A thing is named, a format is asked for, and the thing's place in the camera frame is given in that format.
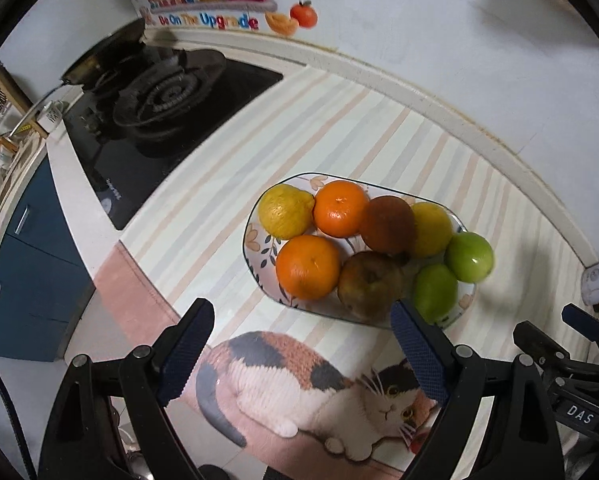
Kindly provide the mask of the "green apple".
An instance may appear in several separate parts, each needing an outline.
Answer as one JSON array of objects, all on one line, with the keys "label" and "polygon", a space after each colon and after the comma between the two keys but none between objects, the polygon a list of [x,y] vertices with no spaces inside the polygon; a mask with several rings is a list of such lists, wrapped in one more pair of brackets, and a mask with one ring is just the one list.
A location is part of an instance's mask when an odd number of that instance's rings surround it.
[{"label": "green apple", "polygon": [[444,318],[457,302],[458,280],[444,263],[424,266],[414,278],[411,302],[426,323]]},{"label": "green apple", "polygon": [[464,283],[480,283],[495,266],[493,248],[484,237],[473,232],[452,236],[445,252],[446,266]]}]

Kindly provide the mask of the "dark brown-orange fruit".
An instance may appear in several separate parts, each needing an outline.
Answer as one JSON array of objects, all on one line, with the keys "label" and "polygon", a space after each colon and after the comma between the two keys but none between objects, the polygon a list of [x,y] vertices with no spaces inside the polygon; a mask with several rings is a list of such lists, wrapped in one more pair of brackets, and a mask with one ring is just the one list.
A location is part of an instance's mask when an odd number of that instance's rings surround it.
[{"label": "dark brown-orange fruit", "polygon": [[412,252],[417,236],[414,213],[399,197],[372,198],[363,211],[359,234],[374,252],[386,255]]}]

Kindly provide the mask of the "striped cat-print table mat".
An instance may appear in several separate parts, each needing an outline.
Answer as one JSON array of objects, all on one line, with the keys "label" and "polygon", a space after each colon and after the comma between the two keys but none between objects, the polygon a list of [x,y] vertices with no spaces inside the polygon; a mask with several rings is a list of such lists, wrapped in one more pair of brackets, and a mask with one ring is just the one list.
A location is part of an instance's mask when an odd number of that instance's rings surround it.
[{"label": "striped cat-print table mat", "polygon": [[95,283],[149,344],[214,304],[167,396],[294,479],[396,479],[437,402],[389,330],[411,296],[483,356],[531,321],[583,361],[565,326],[580,258],[510,180],[429,119],[306,68],[220,130],[132,220]]}]

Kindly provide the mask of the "red cherry tomato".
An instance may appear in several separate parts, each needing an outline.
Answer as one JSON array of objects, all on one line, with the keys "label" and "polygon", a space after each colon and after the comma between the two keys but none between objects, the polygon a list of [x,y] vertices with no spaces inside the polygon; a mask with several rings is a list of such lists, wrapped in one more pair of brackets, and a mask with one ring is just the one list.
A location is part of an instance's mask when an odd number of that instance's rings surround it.
[{"label": "red cherry tomato", "polygon": [[417,455],[418,452],[421,451],[422,446],[424,445],[427,437],[431,433],[431,428],[429,427],[421,427],[417,430],[417,432],[413,435],[410,444],[409,451],[413,455]]}]

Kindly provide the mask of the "yellow lemon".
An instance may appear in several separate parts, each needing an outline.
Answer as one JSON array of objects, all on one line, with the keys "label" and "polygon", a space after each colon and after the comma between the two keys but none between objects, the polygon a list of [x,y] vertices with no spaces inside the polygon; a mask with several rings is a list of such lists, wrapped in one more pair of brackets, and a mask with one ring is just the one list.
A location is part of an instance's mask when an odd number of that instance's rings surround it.
[{"label": "yellow lemon", "polygon": [[290,240],[313,226],[314,206],[313,194],[280,183],[261,196],[257,214],[268,234],[280,240]]},{"label": "yellow lemon", "polygon": [[424,259],[443,252],[453,235],[453,226],[447,212],[443,207],[429,202],[415,203],[411,209],[417,231],[412,256]]}]

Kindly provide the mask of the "black gas stove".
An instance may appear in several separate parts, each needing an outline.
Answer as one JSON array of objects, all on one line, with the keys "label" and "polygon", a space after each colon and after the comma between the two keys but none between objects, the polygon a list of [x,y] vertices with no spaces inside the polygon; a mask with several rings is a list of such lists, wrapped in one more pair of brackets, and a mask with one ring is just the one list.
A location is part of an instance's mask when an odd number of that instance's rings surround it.
[{"label": "black gas stove", "polygon": [[145,46],[88,84],[64,125],[115,229],[208,136],[282,78],[214,49]]}]

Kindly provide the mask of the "black frying pan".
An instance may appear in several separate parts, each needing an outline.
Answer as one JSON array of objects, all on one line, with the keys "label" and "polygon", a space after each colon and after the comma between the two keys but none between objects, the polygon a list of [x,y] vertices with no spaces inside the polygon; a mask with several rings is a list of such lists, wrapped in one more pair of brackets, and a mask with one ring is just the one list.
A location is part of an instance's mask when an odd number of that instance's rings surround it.
[{"label": "black frying pan", "polygon": [[111,70],[118,63],[121,55],[125,54],[128,49],[134,47],[136,44],[141,44],[140,39],[144,35],[144,32],[145,21],[143,18],[137,18],[84,52],[60,76],[60,83],[56,87],[46,92],[37,102],[34,102],[34,104],[31,104],[26,109],[20,121],[6,137],[11,139],[16,131],[34,116],[34,113],[42,107],[43,103],[55,91],[67,86],[83,87],[85,84],[92,84],[92,82],[97,81],[102,74]]}]

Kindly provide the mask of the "blue kitchen cabinet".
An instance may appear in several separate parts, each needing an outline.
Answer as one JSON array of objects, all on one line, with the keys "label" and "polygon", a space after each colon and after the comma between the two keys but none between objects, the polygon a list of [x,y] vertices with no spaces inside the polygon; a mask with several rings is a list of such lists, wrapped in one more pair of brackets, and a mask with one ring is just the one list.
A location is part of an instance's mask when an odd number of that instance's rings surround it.
[{"label": "blue kitchen cabinet", "polygon": [[94,290],[43,159],[0,244],[0,356],[60,359]]}]

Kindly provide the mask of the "orange mandarin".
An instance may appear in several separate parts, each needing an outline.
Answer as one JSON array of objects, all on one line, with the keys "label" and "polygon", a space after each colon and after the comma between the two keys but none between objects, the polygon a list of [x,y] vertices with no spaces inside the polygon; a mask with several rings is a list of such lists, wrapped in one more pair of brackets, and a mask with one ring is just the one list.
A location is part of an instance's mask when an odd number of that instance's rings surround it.
[{"label": "orange mandarin", "polygon": [[358,233],[365,207],[369,203],[363,188],[354,182],[337,180],[324,185],[316,195],[313,220],[323,233],[348,238]]},{"label": "orange mandarin", "polygon": [[341,272],[339,248],[327,238],[301,235],[289,240],[278,253],[278,284],[299,300],[319,300],[333,292]]}]

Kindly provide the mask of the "brown-red apple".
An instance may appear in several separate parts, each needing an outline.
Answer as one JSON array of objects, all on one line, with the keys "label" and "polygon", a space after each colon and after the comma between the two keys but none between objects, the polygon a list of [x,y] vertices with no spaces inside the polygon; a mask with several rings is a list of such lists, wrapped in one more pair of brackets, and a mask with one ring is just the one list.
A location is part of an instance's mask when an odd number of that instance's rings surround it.
[{"label": "brown-red apple", "polygon": [[403,287],[403,271],[394,259],[378,252],[358,252],[342,267],[337,297],[358,320],[382,322],[403,296]]}]

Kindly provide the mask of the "dish rack with utensils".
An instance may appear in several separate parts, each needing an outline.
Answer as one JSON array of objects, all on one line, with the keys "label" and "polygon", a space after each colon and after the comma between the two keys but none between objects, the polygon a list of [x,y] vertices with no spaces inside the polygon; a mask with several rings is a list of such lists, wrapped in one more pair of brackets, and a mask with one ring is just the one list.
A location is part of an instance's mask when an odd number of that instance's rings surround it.
[{"label": "dish rack with utensils", "polygon": [[48,134],[30,115],[22,124],[19,121],[32,107],[15,78],[0,60],[0,176],[4,177],[14,165],[17,156],[24,156],[32,142],[44,140]]}]

